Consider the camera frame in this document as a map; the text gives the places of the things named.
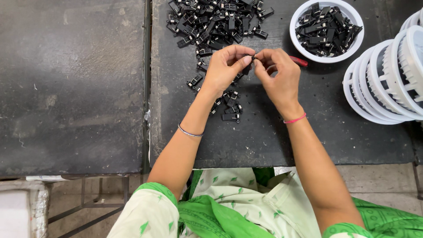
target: fingernail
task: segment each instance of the fingernail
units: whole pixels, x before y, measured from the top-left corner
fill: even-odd
[[[251,63],[251,56],[245,57],[244,62],[245,62],[245,64],[250,64]]]

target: stack of white plastic baskets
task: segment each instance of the stack of white plastic baskets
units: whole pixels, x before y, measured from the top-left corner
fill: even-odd
[[[371,122],[423,120],[423,27],[412,25],[366,50],[348,67],[343,89],[351,107]]]
[[[420,11],[411,15],[407,20],[405,20],[404,24],[402,24],[401,29],[399,31],[403,31],[414,25],[419,25],[423,27],[423,8]]]

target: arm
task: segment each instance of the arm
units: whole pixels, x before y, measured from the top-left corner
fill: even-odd
[[[254,60],[255,74],[285,121],[304,115],[298,103],[299,67],[281,49],[264,49]],[[336,223],[364,227],[348,189],[307,118],[287,124],[295,164],[323,233]]]
[[[255,51],[240,45],[225,47],[213,54],[200,92],[181,122],[181,128],[194,135],[203,133],[210,109],[222,96],[238,72],[251,62]],[[201,137],[184,134],[178,128],[157,158],[147,182],[166,186],[179,200],[194,166]]]

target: table surface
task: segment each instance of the table surface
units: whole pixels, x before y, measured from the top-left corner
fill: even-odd
[[[0,176],[139,173],[145,1],[3,0]]]
[[[168,0],[153,0],[151,47],[151,142],[152,166],[177,130],[195,95],[185,81],[197,74],[195,46],[179,49],[166,28]],[[305,59],[293,46],[289,23],[305,0],[265,1],[275,14],[264,20],[267,40],[244,38],[242,45],[256,51],[283,48],[289,55]],[[371,46],[393,39],[402,23],[423,6],[423,0],[404,4],[400,0],[347,0],[361,15],[365,37],[360,49],[349,59],[335,64],[309,62],[302,69],[299,101],[308,120],[335,164],[383,164],[414,161],[409,125],[378,125],[353,111],[345,99],[342,80],[350,63]],[[237,87],[244,109],[240,123],[223,122],[220,106],[208,120],[194,168],[294,166],[286,126],[253,73]]]

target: woman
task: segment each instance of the woman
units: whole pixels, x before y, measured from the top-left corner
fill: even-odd
[[[274,177],[267,169],[252,168],[195,171],[184,202],[178,203],[209,111],[251,55],[256,76],[288,128],[298,176]],[[298,103],[299,76],[299,67],[281,49],[255,54],[231,45],[215,52],[179,130],[108,237],[423,237],[423,218],[351,198]]]

